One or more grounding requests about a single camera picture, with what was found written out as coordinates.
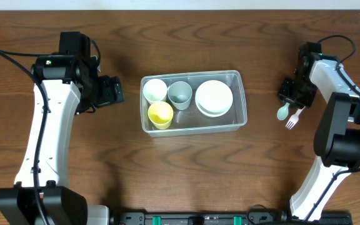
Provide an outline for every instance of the plastic tray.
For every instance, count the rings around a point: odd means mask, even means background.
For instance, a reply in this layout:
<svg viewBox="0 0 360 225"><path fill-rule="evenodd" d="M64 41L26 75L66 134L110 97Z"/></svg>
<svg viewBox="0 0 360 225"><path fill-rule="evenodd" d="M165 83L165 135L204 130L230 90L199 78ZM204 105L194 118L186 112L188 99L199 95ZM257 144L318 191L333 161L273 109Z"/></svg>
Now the plastic tray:
<svg viewBox="0 0 360 225"><path fill-rule="evenodd" d="M149 103L143 96L143 87L150 79L161 79L169 87L177 81L185 81L192 88L190 106L185 110L177 110L167 98L166 102L173 107L174 116L171 125L165 130L160 130L148 118ZM227 84L233 95L230 110L223 116L210 118L202 114L195 103L195 92L205 81L217 80ZM247 123L247 105L243 82L238 71L209 71L188 72L182 74L167 74L146 76L141 79L140 109L142 129L151 137L177 136L188 134L204 134L225 131L235 131Z"/></svg>

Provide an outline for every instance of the yellow cup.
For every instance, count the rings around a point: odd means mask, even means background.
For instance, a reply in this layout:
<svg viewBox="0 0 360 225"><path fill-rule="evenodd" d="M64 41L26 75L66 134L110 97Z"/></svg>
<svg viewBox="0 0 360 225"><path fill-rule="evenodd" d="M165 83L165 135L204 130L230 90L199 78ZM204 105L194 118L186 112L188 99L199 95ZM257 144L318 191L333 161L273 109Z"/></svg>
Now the yellow cup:
<svg viewBox="0 0 360 225"><path fill-rule="evenodd" d="M166 129L173 119L173 108L166 102L154 102L148 109L148 118L158 129Z"/></svg>

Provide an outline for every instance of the table surface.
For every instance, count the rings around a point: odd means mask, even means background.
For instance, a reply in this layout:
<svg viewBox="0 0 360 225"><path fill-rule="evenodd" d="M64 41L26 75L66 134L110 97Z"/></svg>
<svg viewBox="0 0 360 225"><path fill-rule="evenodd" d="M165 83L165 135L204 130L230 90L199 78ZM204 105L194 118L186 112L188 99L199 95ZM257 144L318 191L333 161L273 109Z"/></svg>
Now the table surface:
<svg viewBox="0 0 360 225"><path fill-rule="evenodd" d="M360 11L29 11L0 12L0 48L58 50L61 31L81 31L102 54L102 73L119 76L121 104L73 121L70 188L89 204L147 211L285 209L313 159L313 137L326 107L318 93L292 130L276 119L276 93L292 77L298 47L331 34L356 41L344 65L360 87ZM343 57L342 39L324 53ZM27 68L34 58L18 60ZM235 69L241 73L248 122L235 132L149 137L141 128L144 76ZM0 57L0 188L22 163L33 118L33 84ZM360 173L338 187L326 209L349 210L360 224ZM0 213L0 224L6 224Z"/></svg>

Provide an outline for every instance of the stack of plates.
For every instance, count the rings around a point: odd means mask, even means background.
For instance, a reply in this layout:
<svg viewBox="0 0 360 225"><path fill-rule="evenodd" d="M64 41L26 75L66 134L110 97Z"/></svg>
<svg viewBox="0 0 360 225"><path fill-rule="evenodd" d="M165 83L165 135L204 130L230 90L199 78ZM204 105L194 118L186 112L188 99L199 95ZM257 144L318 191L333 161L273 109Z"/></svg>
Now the stack of plates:
<svg viewBox="0 0 360 225"><path fill-rule="evenodd" d="M198 87L195 103L205 116L215 118L229 111L233 94L223 82L206 81Z"/></svg>

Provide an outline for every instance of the gray cup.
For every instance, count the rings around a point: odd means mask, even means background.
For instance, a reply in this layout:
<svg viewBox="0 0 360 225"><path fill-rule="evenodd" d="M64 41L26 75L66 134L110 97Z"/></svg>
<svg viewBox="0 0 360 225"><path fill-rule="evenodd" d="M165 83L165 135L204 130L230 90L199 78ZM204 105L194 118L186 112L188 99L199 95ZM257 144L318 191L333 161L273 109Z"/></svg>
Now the gray cup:
<svg viewBox="0 0 360 225"><path fill-rule="evenodd" d="M192 95L193 89L188 83L184 81L173 83L167 90L167 96L169 97L169 100L178 110L185 110L188 108Z"/></svg>

